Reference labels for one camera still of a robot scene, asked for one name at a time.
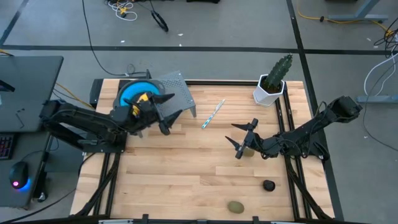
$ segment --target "wooden table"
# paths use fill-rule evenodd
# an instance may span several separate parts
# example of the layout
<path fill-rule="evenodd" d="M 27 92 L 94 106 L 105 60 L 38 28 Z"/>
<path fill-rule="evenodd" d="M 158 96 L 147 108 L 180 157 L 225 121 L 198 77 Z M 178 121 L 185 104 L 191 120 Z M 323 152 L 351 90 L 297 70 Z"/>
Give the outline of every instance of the wooden table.
<path fill-rule="evenodd" d="M 109 113 L 118 91 L 117 79 L 103 81 L 97 111 Z M 302 82 L 287 82 L 296 127 L 308 121 L 310 110 Z M 189 86 L 197 105 L 197 117 L 184 111 L 164 136 L 157 125 L 143 131 L 144 137 L 129 136 L 121 156 L 111 218 L 174 220 L 293 220 L 285 162 L 282 156 L 263 160 L 234 157 L 229 136 L 241 142 L 246 132 L 231 123 L 259 120 L 256 132 L 267 138 L 279 131 L 275 105 L 258 106 L 253 100 L 254 86 Z M 215 106 L 226 99 L 210 124 L 202 124 Z M 286 130 L 283 97 L 282 111 Z M 81 169 L 71 213 L 79 211 L 98 186 L 103 154 L 96 154 Z M 316 157 L 302 159 L 307 189 L 324 211 L 333 217 L 330 194 L 322 163 Z M 266 192 L 261 184 L 273 180 L 276 189 Z M 301 217 L 303 205 L 296 188 Z M 236 200 L 245 206 L 242 214 L 228 211 L 227 203 Z"/>

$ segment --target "black metal frame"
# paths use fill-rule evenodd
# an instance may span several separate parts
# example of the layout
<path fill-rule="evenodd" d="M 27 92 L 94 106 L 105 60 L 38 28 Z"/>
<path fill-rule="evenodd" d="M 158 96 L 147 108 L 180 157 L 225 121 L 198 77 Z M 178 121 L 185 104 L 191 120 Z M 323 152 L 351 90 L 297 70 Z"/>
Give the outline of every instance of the black metal frame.
<path fill-rule="evenodd" d="M 185 82 L 187 85 L 235 85 L 235 86 L 256 86 L 257 85 L 257 81 L 244 81 L 244 80 L 186 80 Z M 94 96 L 96 98 L 90 98 L 90 102 L 98 102 L 98 97 L 100 95 L 102 83 L 103 83 L 102 79 L 94 80 L 90 96 Z M 294 121 L 293 121 L 293 116 L 292 116 L 292 110 L 290 107 L 290 100 L 289 100 L 287 87 L 284 90 L 284 103 L 285 103 L 285 108 L 286 108 L 286 113 L 287 113 L 287 120 L 289 123 L 289 129 L 292 130 L 292 129 L 294 129 Z M 277 112 L 277 118 L 278 118 L 278 123 L 279 123 L 279 131 L 284 132 L 285 131 L 284 119 L 282 116 L 282 108 L 280 106 L 279 99 L 275 102 L 275 105 L 276 105 L 276 112 Z M 285 156 L 285 163 L 291 163 L 289 156 Z M 107 166 L 105 166 L 103 164 L 103 170 L 101 171 L 101 178 L 103 178 L 104 174 L 106 173 L 106 167 Z M 300 181 L 303 183 L 303 185 L 305 185 L 305 177 L 303 174 L 302 163 L 301 163 L 300 158 L 296 159 L 296 168 L 297 168 L 297 175 L 298 175 Z M 113 187 L 110 187 L 108 198 L 107 198 L 106 215 L 109 215 L 109 216 L 111 214 L 111 209 L 112 209 L 113 189 L 114 189 L 114 186 L 116 185 L 116 179 L 117 179 L 117 177 L 114 177 L 110 183 L 110 185 Z M 291 198 L 291 202 L 292 202 L 292 210 L 293 210 L 293 214 L 294 214 L 294 219 L 302 220 L 300 217 L 299 203 L 297 201 L 295 185 L 294 185 L 293 180 L 291 178 L 289 178 L 289 175 L 288 175 L 288 182 L 289 182 L 289 192 L 290 192 L 290 198 Z M 303 203 L 304 203 L 304 210 L 305 210 L 305 218 L 307 218 L 307 219 L 312 218 L 311 208 L 310 208 L 308 202 L 304 198 L 303 198 Z M 260 222 L 260 221 L 257 222 L 255 220 L 256 219 L 254 219 L 253 221 L 245 221 L 245 222 L 244 221 L 212 221 L 212 220 L 206 220 L 206 221 L 207 221 L 207 223 L 270 223 L 270 222 Z M 193 222 L 193 223 L 195 223 L 198 221 L 197 220 L 150 220 L 150 222 L 151 223 L 154 223 L 154 222 L 162 222 L 162 223 Z"/>

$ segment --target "keyboard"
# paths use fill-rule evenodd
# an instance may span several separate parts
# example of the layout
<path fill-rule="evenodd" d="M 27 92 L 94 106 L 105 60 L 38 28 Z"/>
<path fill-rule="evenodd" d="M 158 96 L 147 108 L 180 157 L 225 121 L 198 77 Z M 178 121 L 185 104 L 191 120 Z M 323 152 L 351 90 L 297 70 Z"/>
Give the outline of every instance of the keyboard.
<path fill-rule="evenodd" d="M 0 133 L 0 160 L 11 159 L 15 145 L 15 134 Z"/>

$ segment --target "white cable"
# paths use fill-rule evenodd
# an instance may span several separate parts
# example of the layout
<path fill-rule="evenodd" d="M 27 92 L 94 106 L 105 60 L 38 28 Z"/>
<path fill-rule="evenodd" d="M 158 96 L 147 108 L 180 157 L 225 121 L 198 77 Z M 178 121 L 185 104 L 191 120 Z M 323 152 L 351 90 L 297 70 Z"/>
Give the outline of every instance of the white cable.
<path fill-rule="evenodd" d="M 378 65 L 376 65 L 375 67 L 373 67 L 373 68 L 370 70 L 370 72 L 368 73 L 368 75 L 366 75 L 365 82 L 363 83 L 363 90 L 365 91 L 366 96 L 368 96 L 368 92 L 366 91 L 366 82 L 367 82 L 367 80 L 368 80 L 370 74 L 373 72 L 373 70 L 374 70 L 375 68 L 377 68 L 378 66 L 380 66 L 380 65 L 382 65 L 382 64 L 384 64 L 384 63 L 390 61 L 391 59 L 392 59 L 392 61 L 394 62 L 394 71 L 392 71 L 392 73 L 383 81 L 383 83 L 381 84 L 381 88 L 380 88 L 379 92 L 378 92 L 375 96 L 377 96 L 378 94 L 381 93 L 381 91 L 382 91 L 383 88 L 384 88 L 384 83 L 396 72 L 396 65 L 395 65 L 395 62 L 396 62 L 396 61 L 395 61 L 394 58 L 395 58 L 398 54 L 393 55 L 393 53 L 392 53 L 392 52 L 395 50 L 395 48 L 396 48 L 396 47 L 394 47 L 394 48 L 391 50 L 391 57 L 390 57 L 390 58 L 388 58 L 387 60 L 385 60 L 385 61 L 379 63 Z"/>
<path fill-rule="evenodd" d="M 134 5 L 131 2 L 128 2 L 128 3 L 127 2 L 120 2 L 119 4 L 123 5 L 123 7 L 125 7 L 126 9 L 132 9 L 134 7 Z M 125 18 L 119 16 L 118 13 L 121 12 L 121 10 L 120 10 L 120 8 L 118 8 L 118 4 L 117 3 L 111 4 L 108 1 L 108 5 L 112 8 L 112 10 L 115 12 L 116 17 L 119 18 L 119 19 L 122 19 L 124 21 L 135 21 L 138 18 L 137 13 L 131 12 L 131 11 L 126 11 L 125 14 L 134 14 L 134 15 L 136 15 L 136 17 L 134 19 L 125 19 Z"/>

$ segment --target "concrete floor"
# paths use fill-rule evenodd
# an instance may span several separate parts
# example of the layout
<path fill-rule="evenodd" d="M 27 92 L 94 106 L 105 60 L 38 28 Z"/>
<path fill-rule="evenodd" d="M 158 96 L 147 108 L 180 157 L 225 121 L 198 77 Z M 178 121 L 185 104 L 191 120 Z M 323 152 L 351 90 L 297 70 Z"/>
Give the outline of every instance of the concrete floor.
<path fill-rule="evenodd" d="M 293 0 L 307 16 L 326 16 L 354 12 L 356 2 Z M 0 0 L 0 30 L 11 21 L 22 0 Z M 178 47 L 269 47 L 296 49 L 295 37 L 285 1 L 224 0 L 220 4 L 154 1 L 158 12 L 168 22 L 170 32 L 164 33 L 138 5 L 138 20 L 117 19 L 101 1 L 85 0 L 93 45 L 98 46 L 172 46 Z M 388 14 L 390 24 L 397 16 L 398 2 L 381 1 L 372 13 Z M 380 50 L 373 42 L 384 31 L 375 24 L 330 24 L 297 18 L 305 49 Z M 87 46 L 81 1 L 29 0 L 4 45 Z M 82 50 L 9 50 L 14 55 L 62 55 L 65 57 L 58 82 L 88 101 L 94 78 L 110 77 L 99 68 L 92 53 Z M 126 72 L 133 63 L 137 71 L 149 69 L 154 77 L 182 71 L 185 78 L 255 80 L 267 73 L 284 54 L 255 52 L 157 52 L 98 51 L 102 65 L 114 73 Z M 318 102 L 348 95 L 363 95 L 363 80 L 382 55 L 316 55 L 307 54 L 308 66 Z M 375 71 L 375 82 L 383 68 Z M 304 81 L 301 61 L 294 54 L 294 63 L 286 80 Z M 394 75 L 383 93 L 397 94 Z M 366 124 L 370 132 L 388 144 L 398 147 L 397 105 L 369 105 Z M 394 152 L 364 132 L 362 115 L 350 124 L 333 124 L 325 130 L 333 162 L 336 184 L 346 221 L 391 223 L 398 206 L 398 152 Z M 73 149 L 61 147 L 62 150 Z M 80 162 L 79 153 L 71 161 Z M 50 176 L 50 197 L 44 203 L 33 203 L 31 210 L 0 208 L 0 221 L 33 212 L 65 195 L 76 186 L 76 166 L 64 169 L 54 166 Z M 66 217 L 73 195 L 51 209 L 30 217 L 30 220 Z"/>

